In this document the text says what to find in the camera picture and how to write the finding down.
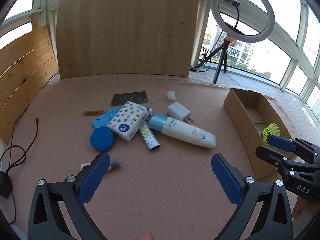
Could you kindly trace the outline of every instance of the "blue round object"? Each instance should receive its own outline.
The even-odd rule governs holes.
[[[106,152],[113,147],[115,138],[112,132],[106,127],[95,129],[90,135],[90,143],[99,152]]]

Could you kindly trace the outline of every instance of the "yellow shuttlecock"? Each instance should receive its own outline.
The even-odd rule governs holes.
[[[279,127],[272,123],[271,125],[269,125],[267,128],[263,129],[261,132],[259,132],[261,135],[262,140],[264,140],[265,142],[267,142],[267,137],[270,134],[276,135],[276,136],[280,136],[280,130]]]

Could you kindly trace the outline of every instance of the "black card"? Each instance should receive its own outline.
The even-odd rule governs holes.
[[[136,104],[147,103],[147,93],[145,91],[141,91],[134,93],[115,94],[111,101],[111,106],[121,106],[124,105],[126,101],[131,101]]]

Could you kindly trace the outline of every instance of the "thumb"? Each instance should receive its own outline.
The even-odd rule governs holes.
[[[151,233],[146,234],[143,237],[138,237],[135,240],[154,240],[153,235]]]

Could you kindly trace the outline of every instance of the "patterned tube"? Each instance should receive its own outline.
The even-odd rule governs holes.
[[[139,132],[149,151],[160,147],[160,143],[158,142],[153,132],[149,129],[148,123],[146,121],[142,123],[141,127],[139,128]]]

